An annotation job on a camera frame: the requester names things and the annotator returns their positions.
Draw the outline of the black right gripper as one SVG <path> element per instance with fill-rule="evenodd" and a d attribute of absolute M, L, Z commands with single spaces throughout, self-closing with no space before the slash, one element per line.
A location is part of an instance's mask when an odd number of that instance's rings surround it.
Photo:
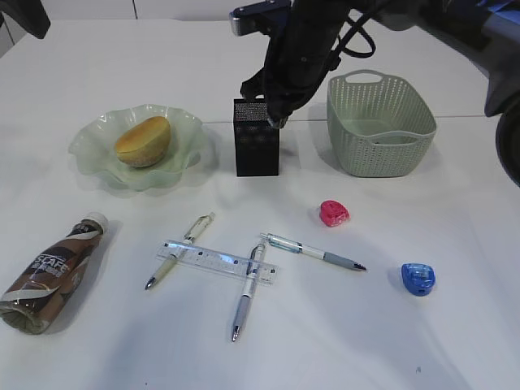
<path fill-rule="evenodd" d="M 266 97 L 267 120 L 290 117 L 312 98 L 349 13 L 346 1 L 295 1 L 283 32 L 267 51 L 264 71 L 245 80 L 246 101 Z"/>

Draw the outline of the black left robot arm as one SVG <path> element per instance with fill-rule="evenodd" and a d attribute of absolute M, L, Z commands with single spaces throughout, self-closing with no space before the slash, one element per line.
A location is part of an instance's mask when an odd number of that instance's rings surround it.
<path fill-rule="evenodd" d="M 1 12 L 9 15 L 25 32 L 42 40 L 50 28 L 50 18 L 41 0 L 1 0 Z"/>

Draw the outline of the black blue right robot arm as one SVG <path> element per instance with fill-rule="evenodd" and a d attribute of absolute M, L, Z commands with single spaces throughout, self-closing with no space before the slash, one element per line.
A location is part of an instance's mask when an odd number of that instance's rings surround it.
<path fill-rule="evenodd" d="M 316 93 L 355 35 L 370 47 L 369 20 L 391 31 L 418 27 L 471 61 L 488 79 L 484 114 L 499 115 L 496 152 L 519 181 L 519 3 L 517 1 L 262 1 L 229 15 L 237 36 L 260 32 L 269 44 L 262 68 L 240 87 L 246 101 L 262 96 L 273 128 Z"/>

